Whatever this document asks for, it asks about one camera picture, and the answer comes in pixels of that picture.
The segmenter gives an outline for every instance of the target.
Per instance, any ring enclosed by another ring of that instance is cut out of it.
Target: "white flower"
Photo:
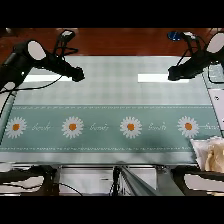
[[[11,121],[8,122],[6,126],[6,135],[8,138],[17,138],[23,134],[23,131],[26,130],[26,121],[22,117],[14,117]]]
[[[126,138],[135,138],[141,134],[140,130],[142,130],[140,121],[134,117],[126,117],[126,119],[123,119],[120,127],[120,131],[123,131],[123,135]]]
[[[185,137],[192,138],[196,136],[199,133],[199,127],[197,122],[194,120],[194,118],[190,117],[182,117],[178,121],[179,131],[182,131],[182,135],[185,135]]]
[[[66,138],[75,138],[82,134],[81,131],[83,130],[83,126],[83,121],[78,117],[69,117],[62,125],[62,131],[64,132],[63,135],[66,135]]]

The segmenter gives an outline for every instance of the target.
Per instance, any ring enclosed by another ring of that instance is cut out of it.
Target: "orange flower center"
[[[19,128],[20,128],[20,125],[19,125],[19,124],[14,124],[14,125],[12,126],[12,130],[13,130],[13,131],[18,131]]]
[[[185,124],[185,128],[187,129],[187,130],[192,130],[192,124],[190,124],[190,123],[186,123]]]
[[[133,131],[135,126],[133,124],[128,124],[128,130]]]
[[[70,129],[71,131],[74,131],[74,130],[76,129],[76,124],[70,124],[70,125],[69,125],[69,129]]]

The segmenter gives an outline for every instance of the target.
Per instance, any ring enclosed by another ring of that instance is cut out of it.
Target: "beige cloth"
[[[209,146],[205,170],[224,173],[224,144],[213,144]],[[209,194],[224,196],[224,193],[209,192]]]

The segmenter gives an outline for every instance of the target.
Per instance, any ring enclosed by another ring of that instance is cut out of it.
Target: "daisy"
[[[123,131],[123,135],[126,138],[135,138],[141,134],[140,130],[142,130],[140,121],[134,117],[126,117],[126,119],[123,119],[120,127],[120,131]]]
[[[22,117],[14,117],[11,121],[8,122],[6,126],[6,135],[8,138],[17,138],[23,134],[23,131],[26,130],[26,121]]]
[[[63,135],[66,135],[66,138],[75,138],[82,134],[81,131],[83,130],[83,126],[83,121],[78,117],[69,117],[65,122],[63,122]]]
[[[182,117],[178,121],[179,131],[182,131],[182,135],[185,135],[185,137],[192,138],[196,136],[199,133],[199,126],[197,122],[194,120],[194,118],[190,117]]]

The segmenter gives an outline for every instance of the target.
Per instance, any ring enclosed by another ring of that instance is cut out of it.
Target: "reddish brown floor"
[[[0,37],[0,63],[10,54],[14,44],[36,39],[52,51],[57,35],[64,28],[13,29],[17,36]],[[79,28],[68,47],[79,49],[76,55],[142,55],[181,56],[187,49],[184,41],[172,42],[169,31],[190,31],[209,41],[222,28]]]

